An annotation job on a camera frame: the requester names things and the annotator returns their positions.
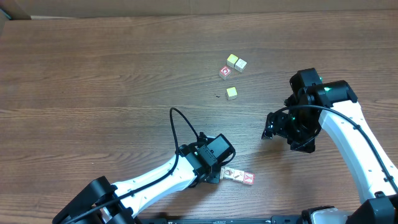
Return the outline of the acorn picture wooden block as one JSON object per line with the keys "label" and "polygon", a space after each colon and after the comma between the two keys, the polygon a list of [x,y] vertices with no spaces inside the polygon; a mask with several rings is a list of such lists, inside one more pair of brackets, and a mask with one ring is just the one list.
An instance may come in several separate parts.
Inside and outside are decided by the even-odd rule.
{"label": "acorn picture wooden block", "polygon": [[235,170],[229,167],[222,167],[220,172],[220,179],[234,179]]}

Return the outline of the hammer picture wooden block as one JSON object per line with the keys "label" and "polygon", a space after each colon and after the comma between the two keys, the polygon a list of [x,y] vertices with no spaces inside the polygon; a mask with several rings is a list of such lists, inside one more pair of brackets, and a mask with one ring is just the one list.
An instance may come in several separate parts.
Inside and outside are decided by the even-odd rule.
{"label": "hammer picture wooden block", "polygon": [[237,182],[243,182],[244,173],[245,173],[245,171],[235,169],[234,173],[233,173],[233,180],[235,180]]}

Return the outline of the red letter Y block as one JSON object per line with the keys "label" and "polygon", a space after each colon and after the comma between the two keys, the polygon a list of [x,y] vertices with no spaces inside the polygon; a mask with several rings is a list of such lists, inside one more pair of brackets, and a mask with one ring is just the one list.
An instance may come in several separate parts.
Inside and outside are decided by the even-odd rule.
{"label": "red letter Y block", "polygon": [[255,175],[253,173],[245,172],[243,175],[243,183],[248,185],[254,184]]}

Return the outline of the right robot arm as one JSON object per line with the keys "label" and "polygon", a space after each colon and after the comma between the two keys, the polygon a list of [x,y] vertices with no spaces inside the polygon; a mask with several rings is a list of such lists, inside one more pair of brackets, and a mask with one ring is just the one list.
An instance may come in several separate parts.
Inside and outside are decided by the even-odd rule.
{"label": "right robot arm", "polygon": [[361,205],[354,212],[308,208],[271,222],[397,223],[397,166],[368,126],[353,89],[344,80],[323,83],[314,68],[299,70],[289,83],[292,94],[267,115],[262,138],[280,136],[291,150],[313,153],[316,137],[325,131],[351,172]]}

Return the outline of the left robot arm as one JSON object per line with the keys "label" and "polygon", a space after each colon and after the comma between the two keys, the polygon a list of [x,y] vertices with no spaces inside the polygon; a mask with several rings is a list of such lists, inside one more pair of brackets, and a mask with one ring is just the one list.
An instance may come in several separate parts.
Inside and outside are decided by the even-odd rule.
{"label": "left robot arm", "polygon": [[54,218],[53,223],[134,223],[147,207],[174,192],[197,184],[219,182],[221,167],[236,154],[227,138],[200,134],[181,145],[165,164],[139,177],[110,183],[92,180]]}

